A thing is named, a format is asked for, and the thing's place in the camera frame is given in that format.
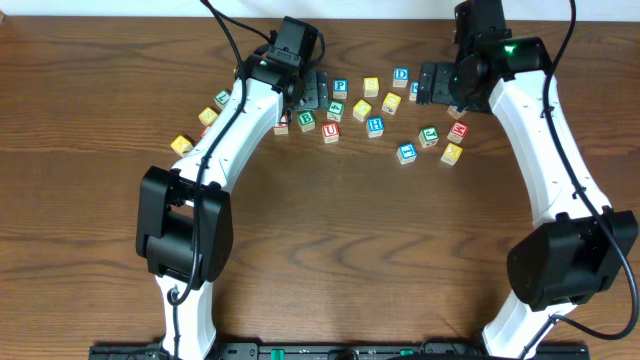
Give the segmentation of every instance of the toy block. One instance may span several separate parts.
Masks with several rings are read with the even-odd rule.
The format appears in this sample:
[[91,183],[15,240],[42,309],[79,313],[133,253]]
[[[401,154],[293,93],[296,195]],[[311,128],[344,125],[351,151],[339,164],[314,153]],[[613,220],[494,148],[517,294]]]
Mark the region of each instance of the toy block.
[[462,110],[462,112],[458,112],[458,109],[456,109],[455,106],[451,105],[449,106],[447,113],[451,115],[451,117],[454,118],[455,120],[460,120],[460,118],[463,117],[464,114],[466,114],[467,112],[464,110]]
[[453,123],[451,130],[449,130],[449,135],[447,135],[447,139],[453,141],[456,144],[460,144],[460,141],[464,139],[464,137],[467,135],[468,132],[469,132],[468,125],[460,121],[456,121]]
[[388,93],[382,103],[382,111],[395,115],[396,111],[398,111],[398,106],[400,106],[400,100],[402,100],[400,96],[394,93]]
[[395,68],[393,70],[393,87],[407,87],[409,82],[409,69]]
[[202,125],[209,126],[218,118],[218,113],[213,111],[210,107],[207,107],[200,113],[200,115],[198,115],[198,118]]
[[289,117],[287,114],[282,115],[278,123],[273,127],[273,133],[276,135],[287,135],[289,133]]
[[322,138],[324,138],[325,144],[338,141],[338,139],[340,139],[340,129],[338,129],[338,124],[329,123],[322,125]]
[[370,138],[382,136],[384,132],[384,122],[381,117],[375,117],[367,120],[367,135]]
[[176,154],[184,157],[189,153],[189,151],[193,150],[193,145],[191,145],[191,142],[184,136],[178,135],[178,137],[171,143],[171,148],[176,152]]
[[333,80],[333,98],[344,100],[349,91],[349,81],[345,79]]
[[298,125],[302,132],[307,132],[316,128],[316,118],[309,110],[298,113]]
[[356,106],[353,107],[353,117],[364,122],[371,114],[371,105],[364,100],[358,101]]
[[428,128],[420,130],[420,135],[418,135],[418,139],[423,148],[437,144],[439,138],[435,126],[429,126]]
[[340,122],[342,114],[344,114],[344,106],[343,102],[332,100],[327,108],[327,120]]
[[444,154],[442,154],[440,161],[449,165],[454,165],[456,161],[460,159],[460,155],[462,155],[462,148],[458,145],[449,143],[447,148],[444,150]]
[[376,97],[380,90],[380,81],[377,77],[364,78],[364,97]]
[[222,90],[214,97],[214,101],[216,102],[216,106],[220,108],[220,110],[224,110],[224,107],[227,106],[227,103],[231,99],[231,94],[227,90]]
[[413,143],[404,144],[398,148],[398,160],[400,160],[400,164],[404,165],[413,162],[416,157],[418,157],[418,152],[416,151],[416,147],[413,146]]
[[211,129],[211,125],[207,126],[206,128],[204,128],[204,130],[202,130],[202,134],[200,134],[200,137],[204,137],[205,135],[207,135],[207,131],[209,131],[209,129]]
[[411,93],[409,94],[409,101],[416,101],[418,98],[418,82],[411,83]]

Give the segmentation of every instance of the wooden block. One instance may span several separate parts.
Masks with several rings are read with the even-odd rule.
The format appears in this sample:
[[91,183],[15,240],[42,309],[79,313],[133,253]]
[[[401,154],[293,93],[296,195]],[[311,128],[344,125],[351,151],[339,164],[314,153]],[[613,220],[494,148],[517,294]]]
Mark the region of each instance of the wooden block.
[[209,129],[211,129],[211,125],[207,126],[206,128],[204,128],[204,130],[202,130],[202,134],[200,134],[200,137],[204,137],[205,135],[207,135],[207,131],[209,131]]
[[342,120],[342,114],[344,114],[344,107],[343,102],[331,100],[327,108],[327,120],[340,122],[340,120]]
[[338,129],[338,124],[329,123],[322,125],[322,137],[324,138],[325,144],[338,141],[338,139],[340,139],[340,129]]
[[416,101],[418,98],[418,82],[413,81],[411,83],[411,93],[409,94],[409,101]]
[[420,134],[418,135],[418,139],[420,140],[420,144],[422,144],[423,148],[437,144],[439,138],[440,137],[438,136],[438,131],[435,126],[429,126],[420,130]]
[[449,130],[449,135],[447,135],[447,139],[453,141],[456,144],[460,144],[460,141],[464,139],[464,137],[469,132],[469,126],[460,121],[456,121],[453,123],[451,130]]
[[367,120],[367,135],[370,138],[382,136],[384,133],[384,121],[381,117],[374,117]]
[[276,135],[289,134],[289,117],[287,114],[282,115],[278,123],[273,127],[273,133]]
[[224,110],[224,107],[227,106],[227,103],[231,99],[231,94],[227,90],[222,90],[215,96],[214,101],[216,102],[216,106],[220,108],[220,110]]
[[413,162],[416,157],[418,157],[418,152],[416,151],[416,147],[413,146],[413,143],[404,144],[398,148],[398,160],[400,160],[400,164],[404,165]]
[[209,126],[213,124],[213,122],[218,118],[218,113],[213,111],[213,109],[211,109],[210,107],[207,107],[203,112],[200,113],[198,118],[200,119],[202,125]]
[[184,136],[178,135],[178,137],[171,143],[171,148],[176,152],[176,154],[184,157],[189,153],[189,151],[193,150],[193,145]]
[[302,132],[307,132],[316,128],[316,117],[309,110],[298,113],[298,125]]
[[364,78],[364,97],[376,97],[380,90],[380,81],[377,77]]
[[458,145],[449,143],[447,148],[444,150],[444,154],[442,154],[440,161],[449,165],[454,165],[458,159],[460,159],[460,155],[462,155],[462,148]]
[[402,100],[400,96],[394,93],[388,93],[382,103],[382,111],[395,115],[396,111],[398,111],[398,106],[400,106],[400,100]]
[[393,70],[393,87],[407,87],[409,82],[409,69],[395,68]]
[[467,112],[464,110],[462,112],[458,112],[458,109],[456,109],[455,106],[450,105],[449,109],[447,110],[447,113],[451,115],[452,118],[456,120],[460,120],[460,118],[463,117],[464,114],[466,114]]
[[346,79],[333,80],[333,98],[344,100],[349,91],[349,81]]
[[371,114],[371,105],[364,100],[358,101],[356,106],[353,107],[353,117],[361,122],[367,120],[369,114]]

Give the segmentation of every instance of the brown wooden surface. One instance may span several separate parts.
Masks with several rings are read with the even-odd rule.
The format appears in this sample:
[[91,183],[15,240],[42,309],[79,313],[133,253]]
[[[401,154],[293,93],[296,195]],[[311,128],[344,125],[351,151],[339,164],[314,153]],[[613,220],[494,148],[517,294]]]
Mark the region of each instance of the brown wooden surface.
[[[250,20],[268,30],[279,20]],[[269,133],[232,196],[235,246],[217,282],[215,324],[266,342],[421,341],[468,337],[509,293],[508,250],[531,231],[524,181],[498,121],[470,133],[453,168],[446,141],[400,166],[421,127],[446,136],[444,107],[408,101],[370,140],[350,115],[364,76],[382,98],[394,66],[416,77],[447,61],[452,21],[313,21],[322,68],[350,80],[342,135]],[[566,23],[511,22],[552,53]],[[232,28],[246,56],[260,38]],[[559,71],[573,134],[617,209],[640,213],[640,25],[580,23]],[[0,26],[0,358],[82,359],[96,342],[164,333],[162,298],[134,250],[140,179],[178,160],[177,134],[232,85],[232,52],[212,19],[18,18]],[[326,120],[324,113],[318,116]],[[640,271],[639,247],[631,260]],[[626,322],[624,275],[571,314],[599,330]],[[640,335],[586,340],[594,359],[636,359]]]

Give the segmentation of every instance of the white wall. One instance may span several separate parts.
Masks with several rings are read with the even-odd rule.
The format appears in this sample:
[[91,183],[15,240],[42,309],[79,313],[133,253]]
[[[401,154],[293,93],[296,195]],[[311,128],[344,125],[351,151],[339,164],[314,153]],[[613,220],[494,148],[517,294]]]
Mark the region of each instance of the white wall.
[[[211,0],[231,17],[451,19],[462,0]],[[568,0],[503,0],[508,20],[567,20]],[[579,20],[640,21],[640,0],[577,0]],[[199,0],[0,0],[8,15],[210,16]]]

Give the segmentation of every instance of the white arm segment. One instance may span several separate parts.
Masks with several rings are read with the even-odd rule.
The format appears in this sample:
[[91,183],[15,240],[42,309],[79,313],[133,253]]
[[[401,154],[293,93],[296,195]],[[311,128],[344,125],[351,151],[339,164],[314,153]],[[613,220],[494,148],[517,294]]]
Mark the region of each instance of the white arm segment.
[[[531,201],[534,229],[544,223],[556,221],[556,214],[563,212],[572,219],[591,216],[582,200],[573,196],[575,189],[542,115],[545,77],[543,71],[516,74],[515,80],[500,80],[489,98],[491,109],[507,133],[522,171]],[[560,107],[555,78],[551,82],[549,102],[554,107],[553,121],[571,167],[581,185],[586,188],[589,200],[602,213],[602,207],[610,205],[609,200],[591,178],[580,156]],[[518,358],[550,315],[565,315],[575,308],[576,305],[566,303],[533,312],[512,291],[498,316],[482,332],[489,355]],[[536,346],[527,353],[526,358],[535,356]]]
[[[196,181],[200,159],[211,146],[215,138],[236,111],[242,94],[242,84],[236,80],[231,99],[224,110],[198,145],[178,161],[173,168],[180,169],[180,177]],[[209,160],[209,169],[204,172],[202,184],[217,182],[222,190],[231,193],[238,175],[249,160],[264,135],[276,125],[282,115],[283,97],[271,90],[271,85],[248,79],[247,101],[231,128],[220,140]],[[165,323],[167,332],[162,347],[174,354],[173,307],[167,301],[167,292],[175,287],[180,294],[186,283],[168,275],[156,277],[164,300]],[[216,338],[211,307],[213,306],[213,283],[204,282],[199,290],[192,290],[187,300],[178,306],[178,329],[180,343],[178,356],[183,360],[204,359]]]

